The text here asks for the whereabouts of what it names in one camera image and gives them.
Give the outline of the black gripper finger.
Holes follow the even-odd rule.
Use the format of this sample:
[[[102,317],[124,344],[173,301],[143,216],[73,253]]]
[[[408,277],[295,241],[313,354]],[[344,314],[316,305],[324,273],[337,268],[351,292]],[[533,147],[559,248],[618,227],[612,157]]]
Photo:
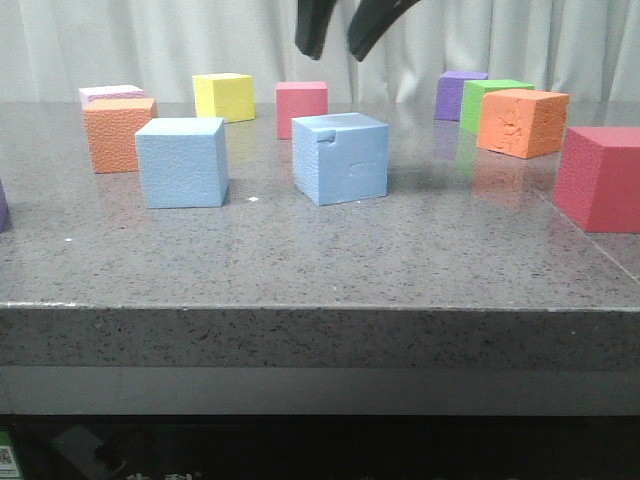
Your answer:
[[[336,0],[298,0],[295,45],[312,60],[322,56]]]
[[[383,34],[419,0],[361,1],[347,31],[350,53],[362,62]]]

